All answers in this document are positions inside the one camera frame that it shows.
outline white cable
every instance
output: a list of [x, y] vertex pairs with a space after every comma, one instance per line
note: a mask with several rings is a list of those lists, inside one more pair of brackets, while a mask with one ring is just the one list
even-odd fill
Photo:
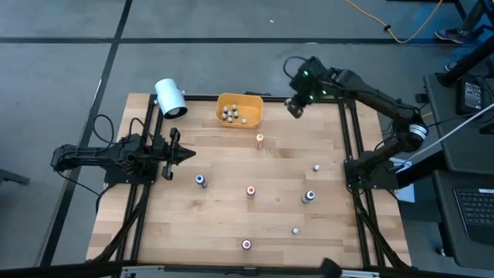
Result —
[[487, 110], [491, 109], [492, 107], [494, 107], [494, 103], [492, 103], [491, 105], [487, 106], [486, 108], [484, 108], [484, 110], [478, 112], [477, 114], [475, 114], [473, 117], [470, 117], [468, 120], [466, 120], [464, 123], [458, 125], [454, 130], [452, 131], [449, 131], [445, 136], [439, 138], [439, 140], [437, 140], [436, 142], [434, 142], [433, 144], [431, 144], [430, 146], [426, 147], [425, 149], [419, 151], [419, 152], [416, 152], [414, 153], [414, 155], [410, 156], [407, 160], [405, 161], [402, 161], [401, 162], [401, 165], [403, 165], [405, 162], [407, 161], [410, 161], [412, 158], [416, 158], [418, 155], [420, 154], [423, 154], [424, 152], [426, 152], [427, 150], [431, 149], [432, 147], [434, 147], [436, 144], [439, 144], [441, 141], [443, 141], [444, 139], [448, 138], [449, 136], [451, 136], [452, 134], [454, 134], [458, 129], [464, 127], [466, 124], [468, 124], [469, 122], [473, 121], [474, 119], [477, 118], [478, 115], [481, 115], [483, 113], [485, 113]]

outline laptop keyboard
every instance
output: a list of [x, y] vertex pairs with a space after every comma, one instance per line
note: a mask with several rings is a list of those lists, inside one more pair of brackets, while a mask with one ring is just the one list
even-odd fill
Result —
[[494, 190], [456, 189], [455, 191], [465, 224], [494, 227]]

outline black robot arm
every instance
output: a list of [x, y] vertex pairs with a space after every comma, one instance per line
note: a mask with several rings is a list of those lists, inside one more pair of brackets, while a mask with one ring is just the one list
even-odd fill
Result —
[[154, 180], [157, 164], [166, 161], [161, 175], [171, 180], [171, 166], [191, 158], [195, 152], [178, 143], [180, 133], [176, 128], [170, 130], [170, 139], [169, 144], [158, 135], [154, 138], [153, 145], [147, 146], [142, 136], [132, 134], [108, 147], [77, 147], [66, 144], [54, 150], [51, 166], [55, 171], [79, 166], [100, 166], [107, 170], [105, 182], [109, 184], [144, 183], [139, 181]]
[[388, 163], [384, 170], [394, 173], [397, 169], [389, 164], [389, 158], [418, 150], [427, 136], [428, 128], [418, 108], [374, 89], [351, 70], [327, 69], [314, 56], [300, 66], [290, 86], [296, 93], [285, 105], [295, 118], [302, 116], [307, 105], [326, 98], [344, 98], [360, 101], [393, 120], [395, 138], [376, 151], [365, 151], [359, 159], [345, 162], [351, 184], [371, 180], [381, 164]]

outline gray concrete floor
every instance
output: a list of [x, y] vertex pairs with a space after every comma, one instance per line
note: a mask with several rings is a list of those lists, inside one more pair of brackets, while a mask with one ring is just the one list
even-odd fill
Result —
[[[434, 3], [355, 2], [408, 37]], [[124, 0], [2, 0], [1, 37], [114, 36]], [[444, 4], [419, 38], [435, 29], [461, 24], [453, 4]], [[124, 38], [332, 38], [387, 39], [379, 23], [344, 0], [138, 0], [130, 9]], [[0, 43], [0, 168], [30, 177], [20, 187], [0, 187], [0, 268], [38, 263], [63, 180], [49, 167], [52, 150], [77, 144], [100, 81], [110, 44]], [[154, 84], [173, 78], [189, 94], [243, 93], [289, 95], [282, 71], [290, 55], [318, 56], [327, 66], [352, 69], [370, 85], [417, 105], [422, 77], [471, 51], [456, 46], [311, 44], [121, 44], [100, 113], [118, 129], [127, 94], [153, 93]], [[289, 71], [296, 69], [296, 62]], [[483, 65], [479, 73], [484, 73]], [[381, 117], [381, 126], [388, 119]], [[90, 145], [101, 145], [92, 138]], [[101, 191], [103, 171], [84, 168], [80, 182]], [[94, 195], [77, 188], [53, 260], [81, 263], [95, 218]], [[437, 226], [404, 220], [414, 266], [423, 270], [492, 276], [456, 266], [436, 256]], [[174, 274], [175, 277], [191, 276]]]

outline red cap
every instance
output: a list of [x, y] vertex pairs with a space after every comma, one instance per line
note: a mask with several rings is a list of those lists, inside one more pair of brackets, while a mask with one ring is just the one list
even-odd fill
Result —
[[255, 188], [253, 186], [249, 186], [247, 188], [247, 195], [253, 196], [255, 194]]
[[250, 243], [250, 240], [246, 239], [242, 241], [242, 248], [243, 249], [250, 249], [252, 247], [252, 244]]

